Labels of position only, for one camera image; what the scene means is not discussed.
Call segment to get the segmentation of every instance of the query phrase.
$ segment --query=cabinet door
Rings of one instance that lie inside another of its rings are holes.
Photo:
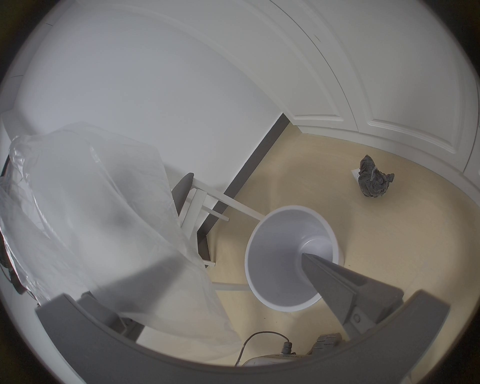
[[[292,123],[357,131],[315,44],[269,0],[104,2],[160,19],[206,43],[249,76]]]
[[[359,132],[464,170],[478,120],[475,76],[430,9],[417,0],[272,1],[325,57]]]

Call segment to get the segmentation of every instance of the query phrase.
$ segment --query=plastic bag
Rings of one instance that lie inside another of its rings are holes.
[[[181,338],[186,349],[189,340],[204,346],[197,360],[238,350],[180,229],[156,148],[82,123],[16,137],[10,158],[43,229],[0,190],[1,230],[21,282],[40,303],[89,290],[115,312]]]

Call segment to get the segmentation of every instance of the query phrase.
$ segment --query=floor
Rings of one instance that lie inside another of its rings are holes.
[[[363,196],[351,170],[369,154],[378,168],[395,173],[387,194]],[[345,267],[404,290],[408,299],[425,289],[451,305],[440,334],[412,373],[419,381],[449,350],[473,315],[480,297],[480,208],[442,177],[404,158],[361,144],[302,134],[289,125],[236,199],[262,214],[303,205],[333,228]],[[244,254],[257,221],[228,208],[208,235],[217,265],[213,281],[246,283]],[[233,327],[245,340],[254,332],[285,334],[293,350],[306,353],[320,334],[343,329],[320,300],[294,313],[271,310],[251,292],[219,292]],[[283,341],[258,335],[242,362],[278,353]],[[237,355],[213,361],[230,365]]]

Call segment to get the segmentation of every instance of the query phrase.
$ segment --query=cable connector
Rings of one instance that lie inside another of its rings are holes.
[[[292,343],[286,341],[283,343],[282,355],[290,355],[292,353]]]

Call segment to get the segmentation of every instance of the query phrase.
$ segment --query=dark object behind plastic bag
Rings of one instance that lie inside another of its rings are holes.
[[[393,173],[385,175],[380,172],[368,155],[360,162],[359,186],[365,196],[379,197],[384,195],[394,177]]]

